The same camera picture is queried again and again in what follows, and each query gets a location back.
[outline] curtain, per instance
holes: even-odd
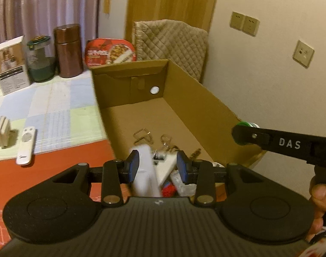
[[[84,51],[97,37],[97,11],[98,0],[0,0],[0,43],[21,35],[26,41],[53,37],[56,26],[79,23]]]

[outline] white remote control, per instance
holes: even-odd
[[[36,129],[34,126],[25,127],[21,134],[20,146],[15,163],[28,165],[31,162]]]

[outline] wooden door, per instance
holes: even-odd
[[[134,21],[180,20],[191,26],[210,28],[216,0],[128,0],[126,39],[131,41]]]

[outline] beige light switch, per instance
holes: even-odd
[[[230,26],[237,30],[241,30],[243,28],[244,18],[245,18],[245,15],[243,15],[241,13],[233,12]]]
[[[299,40],[296,45],[293,59],[303,66],[309,67],[314,52],[315,51],[313,48],[309,47],[307,44]]]
[[[246,16],[244,20],[243,32],[256,36],[260,21],[250,16]]]

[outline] beige quilted mat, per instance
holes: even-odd
[[[137,61],[170,59],[200,80],[207,50],[208,33],[182,21],[134,22],[132,43]]]

